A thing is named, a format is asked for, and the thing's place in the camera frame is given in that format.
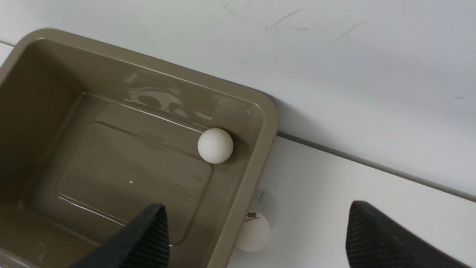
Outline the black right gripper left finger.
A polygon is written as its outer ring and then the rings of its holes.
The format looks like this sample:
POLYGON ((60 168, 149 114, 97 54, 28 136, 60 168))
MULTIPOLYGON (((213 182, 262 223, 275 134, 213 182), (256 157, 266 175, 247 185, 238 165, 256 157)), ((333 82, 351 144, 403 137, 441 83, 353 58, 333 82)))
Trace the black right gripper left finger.
POLYGON ((167 268, 170 259, 165 206, 151 204, 72 268, 167 268))

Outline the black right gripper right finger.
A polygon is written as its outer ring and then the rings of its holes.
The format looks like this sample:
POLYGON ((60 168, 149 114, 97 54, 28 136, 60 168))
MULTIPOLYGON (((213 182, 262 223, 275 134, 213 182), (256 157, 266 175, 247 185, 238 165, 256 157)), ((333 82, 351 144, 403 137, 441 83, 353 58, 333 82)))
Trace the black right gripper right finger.
POLYGON ((345 241, 351 268, 465 268, 365 201, 350 206, 345 241))

